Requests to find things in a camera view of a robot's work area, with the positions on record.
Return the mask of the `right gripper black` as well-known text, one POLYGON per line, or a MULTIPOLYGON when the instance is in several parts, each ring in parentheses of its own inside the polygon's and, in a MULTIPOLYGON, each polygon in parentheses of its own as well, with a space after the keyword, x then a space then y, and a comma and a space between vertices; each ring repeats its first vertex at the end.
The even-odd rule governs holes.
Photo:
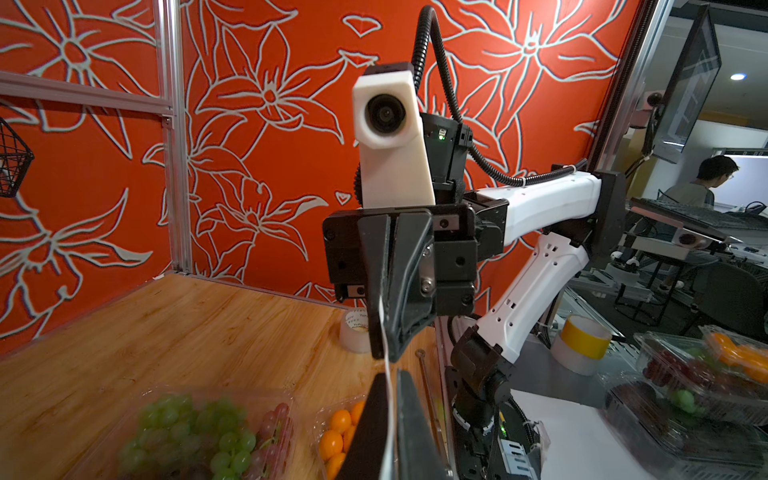
POLYGON ((436 315, 472 313, 477 233, 466 204, 342 210, 323 221, 336 298, 366 303, 374 359, 399 361, 436 315))

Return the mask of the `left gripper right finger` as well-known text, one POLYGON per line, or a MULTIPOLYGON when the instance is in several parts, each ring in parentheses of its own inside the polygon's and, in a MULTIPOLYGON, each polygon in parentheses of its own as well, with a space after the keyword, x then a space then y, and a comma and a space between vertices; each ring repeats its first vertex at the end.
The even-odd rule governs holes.
POLYGON ((397 478, 406 480, 448 479, 448 470, 438 452, 423 414, 414 380, 408 371, 397 372, 397 478))

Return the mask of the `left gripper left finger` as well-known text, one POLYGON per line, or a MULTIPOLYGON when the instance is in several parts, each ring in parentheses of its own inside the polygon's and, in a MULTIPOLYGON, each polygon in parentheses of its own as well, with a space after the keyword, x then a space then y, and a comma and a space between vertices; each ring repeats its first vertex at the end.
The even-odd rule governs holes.
POLYGON ((389 382, 385 373, 378 373, 366 397, 354 439, 337 479, 380 478, 388 445, 389 414, 389 382))

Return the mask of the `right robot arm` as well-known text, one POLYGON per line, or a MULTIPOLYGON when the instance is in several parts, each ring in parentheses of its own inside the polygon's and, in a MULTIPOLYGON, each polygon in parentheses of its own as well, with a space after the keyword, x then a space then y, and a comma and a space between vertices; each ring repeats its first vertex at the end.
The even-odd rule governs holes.
POLYGON ((328 216, 322 234, 336 298, 366 305, 373 358, 394 364, 435 319, 471 315, 478 264, 538 233, 504 295, 454 343, 447 409, 458 477, 527 475, 501 416, 514 365, 566 284, 619 240, 625 179, 585 161, 528 177, 491 165, 463 121, 431 6, 411 60, 367 68, 352 101, 359 207, 328 216))

